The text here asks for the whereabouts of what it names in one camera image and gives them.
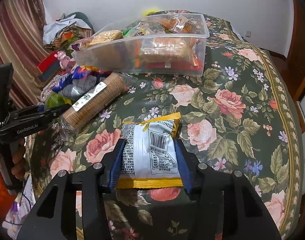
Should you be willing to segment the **person left hand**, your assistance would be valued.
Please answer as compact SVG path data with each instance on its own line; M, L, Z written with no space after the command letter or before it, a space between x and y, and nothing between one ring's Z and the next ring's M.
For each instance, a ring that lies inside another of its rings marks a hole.
M22 180L25 175L25 165L27 161L24 158L24 155L25 155L25 139L21 138L18 141L18 149L15 151L12 157L14 167L11 169L12 174L19 180Z

